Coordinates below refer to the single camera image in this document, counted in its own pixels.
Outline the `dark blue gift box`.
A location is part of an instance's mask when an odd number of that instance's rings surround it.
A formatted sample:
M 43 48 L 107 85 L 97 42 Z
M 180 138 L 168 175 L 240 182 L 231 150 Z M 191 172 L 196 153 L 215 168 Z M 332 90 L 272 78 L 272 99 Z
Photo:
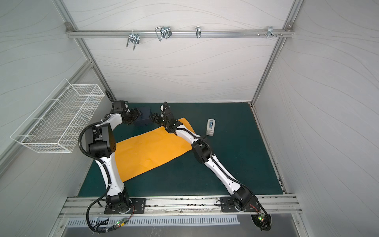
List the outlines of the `dark blue gift box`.
M 153 122 L 150 119 L 151 109 L 150 107 L 138 107 L 138 111 L 141 113 L 140 116 L 133 122 L 137 127 L 147 126 Z

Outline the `orange wrapping paper sheet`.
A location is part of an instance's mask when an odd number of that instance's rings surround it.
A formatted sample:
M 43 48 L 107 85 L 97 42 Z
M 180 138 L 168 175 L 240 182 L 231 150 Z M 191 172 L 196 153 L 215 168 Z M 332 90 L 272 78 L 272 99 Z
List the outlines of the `orange wrapping paper sheet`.
M 123 182 L 192 150 L 191 144 L 163 127 L 117 142 L 115 161 Z

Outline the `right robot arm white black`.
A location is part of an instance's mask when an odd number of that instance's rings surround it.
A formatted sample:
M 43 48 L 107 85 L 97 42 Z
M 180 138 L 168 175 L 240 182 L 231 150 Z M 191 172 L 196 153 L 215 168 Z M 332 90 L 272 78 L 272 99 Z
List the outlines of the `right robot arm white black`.
M 249 202 L 253 198 L 252 192 L 221 164 L 204 136 L 190 131 L 182 122 L 175 119 L 171 113 L 167 114 L 166 111 L 161 114 L 152 114 L 150 119 L 153 123 L 161 125 L 168 133 L 175 134 L 191 145 L 197 161 L 208 167 L 223 183 L 236 210 L 243 212 L 248 208 Z

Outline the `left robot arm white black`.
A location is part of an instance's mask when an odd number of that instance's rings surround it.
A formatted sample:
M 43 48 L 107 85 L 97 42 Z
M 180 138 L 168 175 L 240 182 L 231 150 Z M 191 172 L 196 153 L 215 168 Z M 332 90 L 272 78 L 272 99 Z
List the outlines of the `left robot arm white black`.
M 117 169 L 113 130 L 122 123 L 132 124 L 140 116 L 141 112 L 130 109 L 127 102 L 113 102 L 111 111 L 99 122 L 84 128 L 78 139 L 81 152 L 95 160 L 103 176 L 106 192 L 100 200 L 104 199 L 109 209 L 119 212 L 126 212 L 131 200 Z

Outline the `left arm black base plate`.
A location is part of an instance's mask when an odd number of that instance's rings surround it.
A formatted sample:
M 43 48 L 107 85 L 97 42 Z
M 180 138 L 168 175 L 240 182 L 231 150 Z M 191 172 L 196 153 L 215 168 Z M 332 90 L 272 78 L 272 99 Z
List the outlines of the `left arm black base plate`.
M 119 204 L 117 207 L 110 209 L 106 207 L 104 210 L 104 214 L 108 215 L 116 215 L 116 214 L 143 214 L 146 206 L 146 198 L 131 198 L 131 204 L 129 207 L 125 206 L 123 203 Z

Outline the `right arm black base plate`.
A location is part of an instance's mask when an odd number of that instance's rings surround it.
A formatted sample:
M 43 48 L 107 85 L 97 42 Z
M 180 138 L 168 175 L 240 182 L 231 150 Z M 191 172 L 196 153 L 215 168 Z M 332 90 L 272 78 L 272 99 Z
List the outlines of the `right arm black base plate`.
M 261 213 L 262 209 L 259 206 L 258 202 L 252 198 L 248 205 L 244 207 L 242 210 L 239 210 L 235 203 L 233 202 L 232 198 L 229 196 L 220 197 L 219 200 L 216 201 L 216 206 L 219 206 L 221 208 L 221 211 L 223 213 L 227 212 L 257 212 Z

